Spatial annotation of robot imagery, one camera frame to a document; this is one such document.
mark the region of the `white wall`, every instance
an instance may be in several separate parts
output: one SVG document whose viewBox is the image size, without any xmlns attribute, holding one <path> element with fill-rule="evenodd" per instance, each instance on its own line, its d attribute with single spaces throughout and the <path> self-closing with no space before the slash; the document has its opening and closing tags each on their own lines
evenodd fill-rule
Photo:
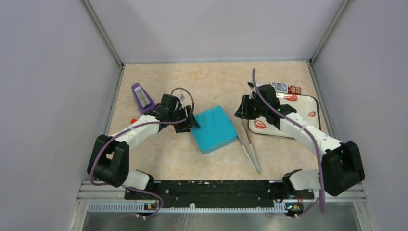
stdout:
<svg viewBox="0 0 408 231">
<path fill-rule="evenodd" d="M 125 63 L 307 59 L 343 0 L 91 0 Z"/>
<path fill-rule="evenodd" d="M 408 230 L 408 1 L 354 1 L 317 61 L 343 140 L 361 151 L 381 230 Z"/>
<path fill-rule="evenodd" d="M 117 75 L 79 0 L 0 1 L 0 230 L 68 228 Z"/>
</svg>

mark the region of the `card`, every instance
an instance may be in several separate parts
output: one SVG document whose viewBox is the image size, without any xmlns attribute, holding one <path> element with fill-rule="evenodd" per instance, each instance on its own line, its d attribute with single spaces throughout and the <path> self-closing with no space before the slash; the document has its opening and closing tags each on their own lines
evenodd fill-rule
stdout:
<svg viewBox="0 0 408 231">
<path fill-rule="evenodd" d="M 271 82 L 270 84 L 272 85 L 276 92 L 288 93 L 287 83 Z"/>
</svg>

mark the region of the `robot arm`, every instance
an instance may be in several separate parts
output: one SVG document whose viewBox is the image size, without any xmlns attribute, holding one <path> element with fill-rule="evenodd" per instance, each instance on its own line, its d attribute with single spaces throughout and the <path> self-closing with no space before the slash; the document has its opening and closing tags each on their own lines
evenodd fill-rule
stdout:
<svg viewBox="0 0 408 231">
<path fill-rule="evenodd" d="M 153 180 L 153 177 L 137 170 L 129 170 L 129 152 L 147 137 L 166 128 L 171 122 L 186 119 L 184 122 L 174 125 L 176 133 L 188 132 L 192 127 L 200 128 L 200 125 L 192 114 L 192 110 L 189 105 L 184 107 L 179 97 L 164 94 L 161 103 L 158 104 L 154 110 L 146 112 L 146 114 L 142 115 L 138 121 L 129 127 L 110 137 L 100 135 L 96 139 L 88 164 L 88 174 L 90 174 L 96 156 L 102 147 L 112 137 L 123 133 L 103 151 L 102 156 L 96 164 L 93 176 L 114 187 L 123 186 L 142 190 L 146 189 L 148 183 Z M 112 159 L 108 158 L 107 155 L 112 153 Z"/>
<path fill-rule="evenodd" d="M 276 97 L 275 89 L 270 84 L 263 85 L 257 82 L 256 85 L 259 93 L 269 105 L 301 125 L 301 127 L 296 126 L 288 119 L 280 117 L 268 108 L 259 98 L 253 83 L 249 82 L 248 85 L 252 89 L 252 93 L 242 97 L 240 108 L 235 113 L 235 116 L 241 119 L 257 119 L 263 116 L 268 123 L 292 135 L 312 153 L 316 153 L 311 137 L 305 132 L 305 129 L 307 129 L 317 141 L 319 151 L 322 155 L 320 161 L 323 171 L 323 181 L 325 191 L 328 194 L 337 196 L 364 180 L 365 175 L 360 152 L 355 143 L 352 141 L 343 143 L 323 133 L 305 121 L 297 113 L 296 109 L 288 104 L 281 105 L 279 99 Z M 295 170 L 286 174 L 283 177 L 283 181 L 289 184 L 289 188 L 293 190 L 320 189 L 319 171 L 317 169 Z"/>
</svg>

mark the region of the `blue lid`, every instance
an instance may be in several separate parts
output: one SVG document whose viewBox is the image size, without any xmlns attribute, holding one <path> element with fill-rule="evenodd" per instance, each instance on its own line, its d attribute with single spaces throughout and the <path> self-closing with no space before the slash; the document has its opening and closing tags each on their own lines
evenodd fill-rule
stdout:
<svg viewBox="0 0 408 231">
<path fill-rule="evenodd" d="M 191 131 L 200 150 L 208 154 L 235 141 L 237 131 L 221 106 L 215 106 L 195 115 L 201 128 Z"/>
</svg>

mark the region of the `wooden table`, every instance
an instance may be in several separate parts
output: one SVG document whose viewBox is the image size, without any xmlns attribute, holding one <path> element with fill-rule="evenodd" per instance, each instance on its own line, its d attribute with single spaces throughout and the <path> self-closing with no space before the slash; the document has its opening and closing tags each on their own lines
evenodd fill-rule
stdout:
<svg viewBox="0 0 408 231">
<path fill-rule="evenodd" d="M 317 98 L 306 61 L 131 64 L 125 68 L 109 134 L 140 117 L 131 91 L 138 82 L 156 103 L 176 87 L 188 89 L 194 97 L 195 114 L 221 105 L 247 146 L 241 121 L 233 115 L 242 95 L 250 92 L 247 82 L 251 80 L 252 68 L 256 68 L 256 80 L 262 83 L 286 82 L 302 87 L 302 94 Z M 322 113 L 320 121 L 322 130 L 327 132 Z M 272 180 L 295 169 L 317 168 L 315 155 L 294 139 L 254 133 L 251 136 L 261 174 L 254 171 L 238 141 L 202 154 L 190 132 L 176 134 L 171 126 L 131 151 L 130 166 L 156 180 Z"/>
</svg>

